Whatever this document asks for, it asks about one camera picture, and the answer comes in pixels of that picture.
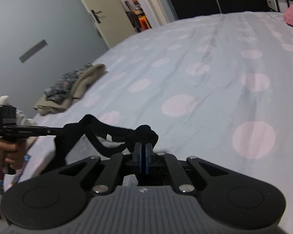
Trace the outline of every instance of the gray wall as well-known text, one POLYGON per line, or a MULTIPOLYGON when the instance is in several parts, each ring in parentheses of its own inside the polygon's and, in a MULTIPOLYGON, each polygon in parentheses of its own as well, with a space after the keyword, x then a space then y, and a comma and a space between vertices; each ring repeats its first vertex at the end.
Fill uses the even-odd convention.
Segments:
POLYGON ((80 0, 0 0, 0 96, 30 117, 44 88, 107 50, 80 0), (22 64, 42 39, 48 46, 22 64))

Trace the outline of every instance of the finger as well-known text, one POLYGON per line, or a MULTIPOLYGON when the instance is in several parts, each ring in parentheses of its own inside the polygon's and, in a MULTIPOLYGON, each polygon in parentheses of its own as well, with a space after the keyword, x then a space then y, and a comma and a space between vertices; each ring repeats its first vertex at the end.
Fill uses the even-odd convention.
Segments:
POLYGON ((22 165, 24 163, 24 159, 9 159, 6 158, 5 162, 12 165, 22 165))
POLYGON ((19 170, 23 167, 23 165, 10 165, 10 167, 14 170, 19 170))
POLYGON ((9 152, 6 157, 9 159, 24 159, 25 152, 23 151, 16 151, 16 152, 9 152))
POLYGON ((16 143, 8 142, 0 138, 0 149, 5 151, 16 151, 17 145, 16 143))

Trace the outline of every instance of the patterned cloth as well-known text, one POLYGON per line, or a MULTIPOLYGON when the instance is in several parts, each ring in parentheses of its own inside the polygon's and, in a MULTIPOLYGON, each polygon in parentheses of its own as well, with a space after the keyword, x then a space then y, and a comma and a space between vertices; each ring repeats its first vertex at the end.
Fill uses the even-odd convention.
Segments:
POLYGON ((69 92, 78 77, 80 77, 87 70, 87 68, 91 66, 93 65, 87 63, 79 69, 62 75, 54 85, 44 90, 43 93, 46 95, 46 100, 53 101, 59 105, 62 104, 63 101, 68 97, 69 92))

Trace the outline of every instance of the white cabinet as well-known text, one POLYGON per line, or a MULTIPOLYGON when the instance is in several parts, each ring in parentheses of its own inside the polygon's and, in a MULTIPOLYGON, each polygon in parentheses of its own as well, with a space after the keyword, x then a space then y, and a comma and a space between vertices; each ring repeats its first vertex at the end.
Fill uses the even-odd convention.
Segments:
POLYGON ((293 0, 267 0, 267 5, 272 11, 285 13, 285 11, 293 4, 293 0))

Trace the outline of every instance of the white bed sheet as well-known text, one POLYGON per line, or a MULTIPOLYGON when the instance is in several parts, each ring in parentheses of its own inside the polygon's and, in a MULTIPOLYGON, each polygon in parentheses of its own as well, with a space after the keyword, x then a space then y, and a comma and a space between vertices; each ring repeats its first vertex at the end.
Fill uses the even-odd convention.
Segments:
MULTIPOLYGON (((287 200, 280 227, 293 234, 293 28, 282 14, 179 20, 94 63, 108 74, 66 112, 36 116, 38 125, 61 127, 88 113, 126 128, 148 124, 159 135, 155 151, 196 155, 278 187, 287 200)), ((29 154, 21 181, 52 159, 53 138, 39 138, 29 154)))

